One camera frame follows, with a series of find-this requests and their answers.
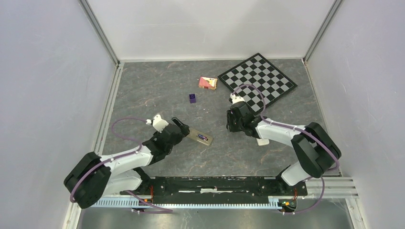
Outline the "purple battery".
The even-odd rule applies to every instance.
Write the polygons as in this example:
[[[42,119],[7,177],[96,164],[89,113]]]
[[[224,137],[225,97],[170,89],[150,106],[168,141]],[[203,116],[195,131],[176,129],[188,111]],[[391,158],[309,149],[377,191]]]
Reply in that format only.
[[[197,137],[198,139],[202,140],[202,141],[208,141],[208,140],[209,140],[208,137],[206,137],[206,136],[204,136],[204,135],[201,135],[201,134],[198,134],[196,137]]]

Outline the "red and white remote control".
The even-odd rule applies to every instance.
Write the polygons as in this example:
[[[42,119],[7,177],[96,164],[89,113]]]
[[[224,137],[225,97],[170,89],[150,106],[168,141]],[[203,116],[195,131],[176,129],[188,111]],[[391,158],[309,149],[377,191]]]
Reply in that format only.
[[[266,146],[270,143],[269,139],[256,139],[258,146]]]

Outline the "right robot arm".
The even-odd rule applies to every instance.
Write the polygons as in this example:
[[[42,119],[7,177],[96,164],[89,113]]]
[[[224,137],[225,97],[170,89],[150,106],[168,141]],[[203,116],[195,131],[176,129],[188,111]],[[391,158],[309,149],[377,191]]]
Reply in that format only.
[[[309,125],[276,122],[255,116],[246,102],[237,102],[227,110],[226,128],[229,132],[243,132],[261,145],[276,141],[293,148],[298,161],[281,171],[276,181],[276,189],[282,195],[293,191],[298,182],[310,177],[320,178],[340,165],[340,149],[315,122]]]

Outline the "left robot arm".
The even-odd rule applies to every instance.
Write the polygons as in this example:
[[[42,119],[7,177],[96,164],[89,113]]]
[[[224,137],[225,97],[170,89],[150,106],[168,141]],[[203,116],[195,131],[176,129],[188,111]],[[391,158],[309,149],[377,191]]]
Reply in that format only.
[[[159,114],[143,122],[155,129],[149,140],[112,155],[99,156],[89,152],[82,157],[64,179],[64,186],[70,192],[70,202],[85,209],[104,195],[127,190],[142,195],[149,191],[150,181],[144,178],[141,168],[169,155],[173,147],[190,134],[190,127],[176,117],[168,123]]]

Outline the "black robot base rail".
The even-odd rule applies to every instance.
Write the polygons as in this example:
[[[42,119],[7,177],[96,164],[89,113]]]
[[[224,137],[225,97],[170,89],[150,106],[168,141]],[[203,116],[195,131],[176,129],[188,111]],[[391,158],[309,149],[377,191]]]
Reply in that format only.
[[[149,177],[138,171],[144,179],[140,186],[120,194],[149,196],[153,204],[168,208],[278,208],[286,199],[308,195],[305,182],[289,186],[280,177]]]

